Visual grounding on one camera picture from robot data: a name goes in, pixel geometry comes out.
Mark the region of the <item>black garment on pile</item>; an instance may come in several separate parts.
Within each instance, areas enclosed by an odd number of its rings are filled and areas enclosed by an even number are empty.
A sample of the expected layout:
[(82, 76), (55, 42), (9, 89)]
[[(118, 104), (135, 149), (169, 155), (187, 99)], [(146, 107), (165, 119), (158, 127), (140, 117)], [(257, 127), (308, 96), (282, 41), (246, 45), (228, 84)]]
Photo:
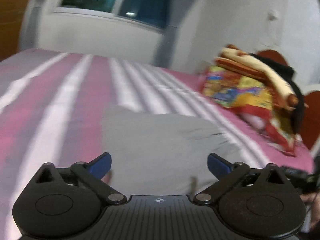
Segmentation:
[(281, 99), (285, 102), (285, 107), (290, 112), (290, 123), (292, 131), (297, 134), (301, 130), (304, 118), (304, 96), (300, 88), (293, 81), (295, 71), (288, 66), (282, 56), (275, 51), (263, 51), (258, 54), (250, 54), (252, 57), (261, 61), (272, 70), (265, 70), (266, 75), (275, 86)]

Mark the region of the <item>brown wooden door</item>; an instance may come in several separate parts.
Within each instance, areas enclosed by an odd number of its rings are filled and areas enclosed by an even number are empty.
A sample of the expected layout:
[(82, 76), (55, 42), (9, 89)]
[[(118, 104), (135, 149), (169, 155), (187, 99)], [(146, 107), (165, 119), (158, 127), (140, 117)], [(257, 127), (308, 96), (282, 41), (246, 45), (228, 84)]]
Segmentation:
[(18, 51), (23, 16), (29, 0), (0, 0), (1, 60)]

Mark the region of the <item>red wooden headboard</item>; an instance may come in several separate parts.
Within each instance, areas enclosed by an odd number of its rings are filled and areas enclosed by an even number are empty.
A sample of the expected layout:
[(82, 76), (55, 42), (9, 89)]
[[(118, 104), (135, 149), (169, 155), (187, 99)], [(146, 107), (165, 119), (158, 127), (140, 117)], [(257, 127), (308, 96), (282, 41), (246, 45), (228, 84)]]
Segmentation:
[(275, 50), (261, 50), (255, 57), (273, 68), (295, 92), (299, 103), (290, 114), (292, 131), (300, 135), (304, 145), (311, 151), (319, 148), (319, 85), (301, 91), (293, 80), (295, 70)]

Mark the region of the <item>grey pants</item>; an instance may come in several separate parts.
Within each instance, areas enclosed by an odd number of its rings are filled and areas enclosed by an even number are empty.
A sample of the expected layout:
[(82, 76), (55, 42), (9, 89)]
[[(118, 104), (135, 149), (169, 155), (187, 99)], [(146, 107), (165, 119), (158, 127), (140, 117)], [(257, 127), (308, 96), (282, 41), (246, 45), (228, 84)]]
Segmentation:
[(102, 127), (103, 150), (112, 157), (104, 182), (127, 196), (193, 196), (216, 180), (207, 167), (209, 154), (242, 161), (239, 146), (216, 124), (197, 117), (116, 106), (105, 111)]

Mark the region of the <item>cream brown blanket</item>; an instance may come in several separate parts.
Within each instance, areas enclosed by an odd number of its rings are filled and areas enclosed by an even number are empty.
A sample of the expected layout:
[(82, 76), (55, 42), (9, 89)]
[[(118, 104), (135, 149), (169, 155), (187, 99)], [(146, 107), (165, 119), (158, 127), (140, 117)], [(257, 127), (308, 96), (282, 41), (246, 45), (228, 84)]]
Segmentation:
[(236, 48), (235, 46), (227, 46), (222, 48), (220, 54), (215, 59), (215, 63), (224, 67), (227, 70), (234, 71), (238, 74), (251, 77), (255, 80), (258, 80), (268, 87), (272, 88), (272, 91), (275, 94), (275, 106), (279, 109), (286, 109), (285, 102), (281, 99), (281, 96), (277, 92), (274, 85), (268, 78), (265, 73), (265, 70), (272, 70), (267, 65), (263, 64), (261, 61), (252, 57), (248, 53)]

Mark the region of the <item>window with white frame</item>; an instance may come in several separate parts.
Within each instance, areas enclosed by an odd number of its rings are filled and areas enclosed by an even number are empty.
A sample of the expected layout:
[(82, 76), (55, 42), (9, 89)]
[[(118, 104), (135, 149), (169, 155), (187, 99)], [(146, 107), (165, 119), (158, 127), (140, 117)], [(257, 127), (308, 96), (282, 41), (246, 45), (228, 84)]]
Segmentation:
[(135, 22), (147, 28), (165, 29), (170, 0), (59, 0), (55, 12)]

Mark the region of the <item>striped pink bed sheet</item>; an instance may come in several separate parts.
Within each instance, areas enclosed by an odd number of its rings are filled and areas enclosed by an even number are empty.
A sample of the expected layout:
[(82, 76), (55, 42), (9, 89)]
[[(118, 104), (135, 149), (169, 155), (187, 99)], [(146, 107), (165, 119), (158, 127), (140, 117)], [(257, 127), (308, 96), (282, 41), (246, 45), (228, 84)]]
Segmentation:
[(313, 171), (303, 144), (288, 157), (200, 94), (198, 76), (102, 56), (28, 49), (1, 62), (1, 239), (18, 239), (12, 206), (43, 163), (68, 167), (104, 153), (105, 111), (178, 114), (210, 121), (242, 162)]

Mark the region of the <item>colourful folded quilt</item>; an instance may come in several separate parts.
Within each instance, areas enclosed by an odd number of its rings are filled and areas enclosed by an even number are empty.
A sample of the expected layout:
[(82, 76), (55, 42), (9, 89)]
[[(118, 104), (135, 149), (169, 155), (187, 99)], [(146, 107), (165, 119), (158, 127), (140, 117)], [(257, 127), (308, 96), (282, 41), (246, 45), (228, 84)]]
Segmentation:
[(291, 115), (275, 106), (272, 90), (262, 82), (219, 66), (210, 66), (206, 70), (202, 93), (247, 122), (283, 154), (297, 155)]

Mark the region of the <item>right grey curtain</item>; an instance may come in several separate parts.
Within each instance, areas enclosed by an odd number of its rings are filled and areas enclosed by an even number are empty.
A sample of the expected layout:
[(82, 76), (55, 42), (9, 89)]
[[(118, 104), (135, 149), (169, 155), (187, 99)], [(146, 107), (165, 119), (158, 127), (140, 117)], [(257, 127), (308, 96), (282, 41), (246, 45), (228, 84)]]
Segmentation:
[(196, 0), (170, 0), (169, 18), (163, 37), (153, 58), (153, 65), (169, 68), (175, 49), (179, 27)]

